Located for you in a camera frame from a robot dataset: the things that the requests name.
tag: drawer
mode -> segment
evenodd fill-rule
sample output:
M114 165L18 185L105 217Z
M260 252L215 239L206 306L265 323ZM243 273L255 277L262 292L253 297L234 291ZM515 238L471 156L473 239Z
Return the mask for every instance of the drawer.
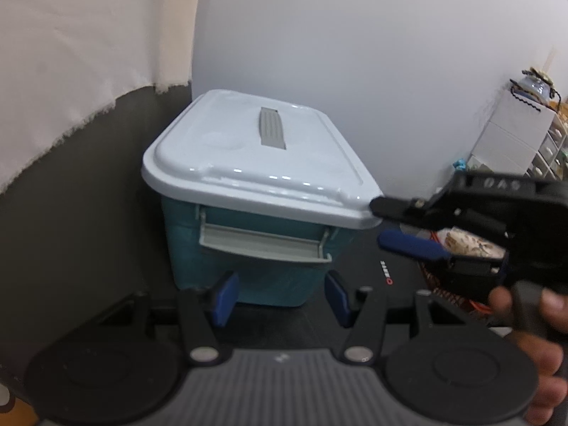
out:
M555 160L552 162L552 165L558 165L561 169L555 171L556 176L558 176L561 180L568 180L568 142L564 142L564 145L556 155Z
M557 156L552 163L550 163L550 170L556 175L558 179L563 179L564 177L564 165L559 156Z
M489 122L471 152L496 173L523 174L535 157L540 142L532 149L503 128Z
M566 136L566 129L557 116L555 116L554 120L552 121L548 132L550 133L550 136L554 140L555 144L560 147L564 140L564 136Z
M542 178L548 173L548 166L540 154L535 155L527 172L536 178Z
M508 131L531 149L536 150L542 143L542 136L550 128L550 123L556 113L546 107L540 107L541 112L515 99L506 91L490 121Z
M539 152L546 163L551 163L558 152L558 148L556 147L554 140L548 133L546 133L546 137L539 148Z

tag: storage box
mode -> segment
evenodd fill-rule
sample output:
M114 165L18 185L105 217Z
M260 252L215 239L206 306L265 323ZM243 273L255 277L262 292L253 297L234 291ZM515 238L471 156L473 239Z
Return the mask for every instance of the storage box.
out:
M200 96L144 153L163 196L180 289L226 270L239 301L300 306L358 229L379 223L377 183L329 118L233 91Z

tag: human hand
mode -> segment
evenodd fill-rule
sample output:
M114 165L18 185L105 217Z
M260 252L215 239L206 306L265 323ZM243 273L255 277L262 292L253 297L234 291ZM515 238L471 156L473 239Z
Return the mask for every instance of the human hand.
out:
M497 316L504 321L512 321L512 297L509 290L504 287L492 290L489 304ZM552 327L568 333L568 296L544 289L539 309L542 317ZM562 363L562 348L525 332L513 331L507 339L526 352L539 370L539 387L525 419L535 426L543 425L552 416L554 408L564 400L568 390L568 383L564 379L553 376Z

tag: gray handle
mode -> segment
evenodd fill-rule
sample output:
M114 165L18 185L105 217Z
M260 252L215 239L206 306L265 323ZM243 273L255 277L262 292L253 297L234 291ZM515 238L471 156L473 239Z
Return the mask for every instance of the gray handle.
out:
M513 327L516 330L532 333L538 337L559 343L564 358L555 376L567 379L568 375L568 336L550 328L539 312L542 286L525 280L519 280L510 289L513 296ZM568 398L555 408L546 426L568 426Z
M331 263L324 252L329 239L327 228L320 240L300 239L257 230L208 224L205 210L200 210L200 245L224 253L260 260L305 264Z
M263 146L286 150L282 119L277 110L261 107L260 115L258 116L258 131L260 132L260 142Z

